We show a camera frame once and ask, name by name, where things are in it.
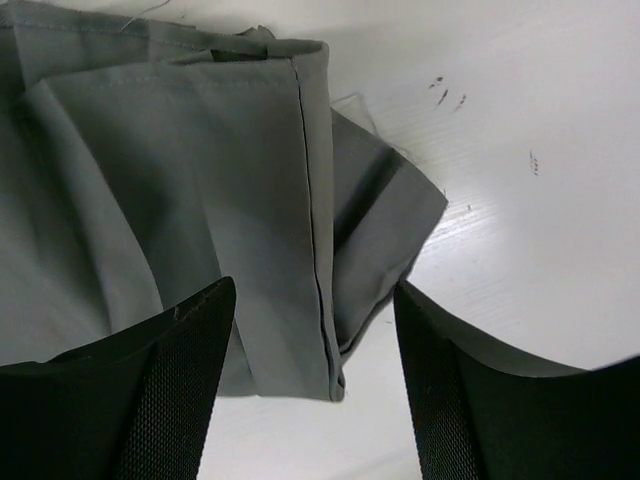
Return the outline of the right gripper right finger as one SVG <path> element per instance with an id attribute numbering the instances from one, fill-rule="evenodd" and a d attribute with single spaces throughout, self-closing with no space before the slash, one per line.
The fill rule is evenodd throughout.
<path id="1" fill-rule="evenodd" d="M 408 282 L 396 332 L 426 479 L 635 479 L 639 361 L 581 370 L 511 346 Z"/>

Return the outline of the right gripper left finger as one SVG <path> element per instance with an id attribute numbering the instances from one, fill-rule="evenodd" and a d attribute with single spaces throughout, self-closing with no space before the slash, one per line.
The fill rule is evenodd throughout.
<path id="1" fill-rule="evenodd" d="M 109 337 L 4 366 L 2 477 L 196 478 L 234 310 L 226 277 Z"/>

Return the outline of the grey pleated skirt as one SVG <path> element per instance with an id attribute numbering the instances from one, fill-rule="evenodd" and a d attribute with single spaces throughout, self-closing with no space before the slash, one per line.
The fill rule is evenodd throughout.
<path id="1" fill-rule="evenodd" d="M 1 360 L 46 360 L 229 276 L 225 396 L 343 398 L 447 202 L 334 111 L 328 48 L 1 6 Z"/>

